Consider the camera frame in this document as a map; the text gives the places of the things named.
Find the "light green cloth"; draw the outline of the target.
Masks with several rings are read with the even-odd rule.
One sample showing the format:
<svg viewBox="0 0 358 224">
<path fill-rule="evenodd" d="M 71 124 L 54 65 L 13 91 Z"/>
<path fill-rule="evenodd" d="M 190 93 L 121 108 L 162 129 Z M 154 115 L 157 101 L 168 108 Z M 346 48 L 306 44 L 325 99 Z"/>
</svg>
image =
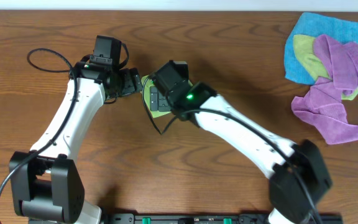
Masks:
<svg viewBox="0 0 358 224">
<path fill-rule="evenodd" d="M 158 118 L 161 116 L 165 116 L 166 114 L 170 114 L 170 111 L 164 111 L 164 112 L 151 111 L 151 108 L 150 108 L 150 87 L 153 87 L 153 86 L 154 86 L 154 84 L 150 80 L 148 80 L 148 82 L 146 83 L 145 88 L 144 88 L 144 100 L 145 100 L 145 104 L 147 105 L 147 109 L 150 111 L 153 118 Z"/>
</svg>

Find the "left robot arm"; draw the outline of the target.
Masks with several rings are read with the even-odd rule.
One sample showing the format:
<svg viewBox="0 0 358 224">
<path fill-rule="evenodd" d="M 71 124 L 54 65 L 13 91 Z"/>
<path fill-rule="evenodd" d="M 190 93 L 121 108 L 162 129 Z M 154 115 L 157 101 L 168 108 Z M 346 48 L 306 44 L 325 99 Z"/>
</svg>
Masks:
<svg viewBox="0 0 358 224">
<path fill-rule="evenodd" d="M 14 211 L 35 222 L 100 223 L 102 209 L 85 200 L 78 152 L 96 112 L 107 100 L 142 89 L 136 68 L 78 62 L 65 97 L 29 152 L 9 161 Z"/>
</svg>

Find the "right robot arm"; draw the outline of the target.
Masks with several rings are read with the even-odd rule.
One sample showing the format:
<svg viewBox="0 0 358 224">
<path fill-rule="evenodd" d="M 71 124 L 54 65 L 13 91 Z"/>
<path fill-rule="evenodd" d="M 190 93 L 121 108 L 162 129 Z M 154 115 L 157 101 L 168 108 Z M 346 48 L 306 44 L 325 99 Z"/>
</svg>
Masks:
<svg viewBox="0 0 358 224">
<path fill-rule="evenodd" d="M 268 223 L 322 223 L 316 205 L 332 187 L 318 147 L 309 140 L 297 144 L 267 131 L 232 107 L 204 83 L 187 81 L 169 86 L 152 81 L 175 119 L 191 121 L 225 140 L 253 162 L 268 179 L 273 211 Z"/>
</svg>

